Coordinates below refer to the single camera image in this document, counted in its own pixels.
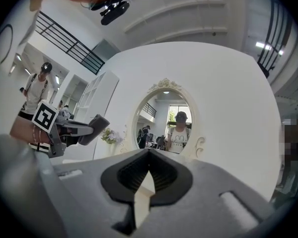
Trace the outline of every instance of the balcony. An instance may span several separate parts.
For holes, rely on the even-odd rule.
[[[35,31],[95,75],[105,64],[92,50],[43,12],[39,13]]]
[[[157,112],[148,102],[144,105],[143,111],[151,115],[153,118],[155,118],[155,114]]]

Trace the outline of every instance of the flower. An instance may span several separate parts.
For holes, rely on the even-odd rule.
[[[121,141],[119,133],[111,130],[110,128],[103,131],[101,139],[107,144],[114,144]]]

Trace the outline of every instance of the black shorts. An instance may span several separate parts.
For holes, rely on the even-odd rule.
[[[32,118],[33,118],[34,115],[30,115],[30,114],[27,114],[25,112],[20,111],[19,114],[18,114],[18,116],[20,116],[20,117],[22,117],[24,119],[27,119],[27,120],[32,120]]]

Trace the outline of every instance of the black railing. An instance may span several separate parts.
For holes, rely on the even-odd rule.
[[[99,56],[43,12],[39,13],[36,26],[36,32],[94,74],[105,64]]]
[[[282,55],[283,48],[286,46],[292,18],[287,10],[278,0],[271,0],[271,16],[265,46],[257,61],[266,71],[273,70],[277,58]]]
[[[148,102],[144,105],[143,111],[145,111],[152,117],[155,117],[155,113],[157,113],[157,111]]]

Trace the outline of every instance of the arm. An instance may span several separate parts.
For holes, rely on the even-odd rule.
[[[10,135],[27,143],[34,143],[33,138],[33,126],[34,124],[27,119],[22,117],[17,117],[14,121]],[[35,138],[36,142],[40,142],[40,128],[35,127]],[[46,132],[41,130],[41,143],[50,144],[50,139],[47,136]]]
[[[166,151],[169,151],[170,147],[171,147],[171,134],[168,134],[168,141],[167,141]]]

